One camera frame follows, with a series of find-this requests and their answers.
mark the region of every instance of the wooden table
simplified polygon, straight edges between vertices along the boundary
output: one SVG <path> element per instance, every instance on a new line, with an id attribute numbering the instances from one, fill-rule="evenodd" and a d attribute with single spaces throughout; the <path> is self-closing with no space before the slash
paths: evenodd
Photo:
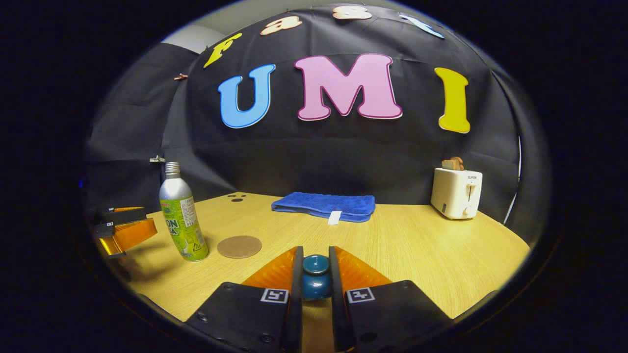
<path id="1" fill-rule="evenodd" d="M 280 197 L 229 195 L 242 201 L 224 195 L 196 203 L 210 247 L 198 263 L 179 255 L 161 212 L 148 215 L 158 233 L 127 251 L 131 287 L 185 321 L 219 284 L 242 283 L 292 247 L 303 246 L 304 256 L 327 256 L 329 246 L 340 246 L 393 282 L 412 280 L 455 318 L 499 289 L 529 251 L 515 233 L 480 212 L 472 220 L 448 220 L 431 205 L 378 204 L 367 222 L 328 225 L 324 218 L 272 211 L 271 203 Z M 218 253 L 221 240 L 240 235 L 260 239 L 260 252 L 245 259 Z M 303 352 L 333 352 L 329 299 L 303 304 Z"/>

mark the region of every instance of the silver bottle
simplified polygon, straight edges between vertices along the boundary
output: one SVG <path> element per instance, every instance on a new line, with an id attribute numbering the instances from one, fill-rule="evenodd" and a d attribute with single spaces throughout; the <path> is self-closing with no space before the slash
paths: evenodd
<path id="1" fill-rule="evenodd" d="M 166 162 L 166 180 L 161 184 L 159 200 L 166 226 L 181 256 L 187 261 L 205 259 L 209 248 L 198 224 L 192 191 L 181 179 L 179 162 Z"/>

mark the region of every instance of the folded towel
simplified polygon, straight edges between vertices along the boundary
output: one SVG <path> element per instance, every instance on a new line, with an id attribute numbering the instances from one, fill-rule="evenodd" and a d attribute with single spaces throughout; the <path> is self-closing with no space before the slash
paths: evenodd
<path id="1" fill-rule="evenodd" d="M 375 196 L 337 196 L 317 193 L 293 192 L 273 202 L 273 211 L 303 212 L 329 218 L 332 211 L 342 211 L 340 220 L 365 222 L 375 211 Z"/>

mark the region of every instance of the towel tag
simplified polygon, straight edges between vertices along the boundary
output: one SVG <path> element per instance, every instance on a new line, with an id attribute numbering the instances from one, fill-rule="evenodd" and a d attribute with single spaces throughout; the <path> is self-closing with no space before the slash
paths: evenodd
<path id="1" fill-rule="evenodd" d="M 338 221 L 340 220 L 341 213 L 342 211 L 332 211 L 332 213 L 329 215 L 329 219 L 327 220 L 327 224 L 337 225 Z"/>

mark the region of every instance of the round coaster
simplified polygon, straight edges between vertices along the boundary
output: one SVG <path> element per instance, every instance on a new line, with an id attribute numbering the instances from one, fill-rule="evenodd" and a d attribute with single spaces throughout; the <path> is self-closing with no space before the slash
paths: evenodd
<path id="1" fill-rule="evenodd" d="M 218 253 L 227 258 L 244 259 L 257 254 L 262 242 L 252 236 L 229 237 L 218 243 Z"/>

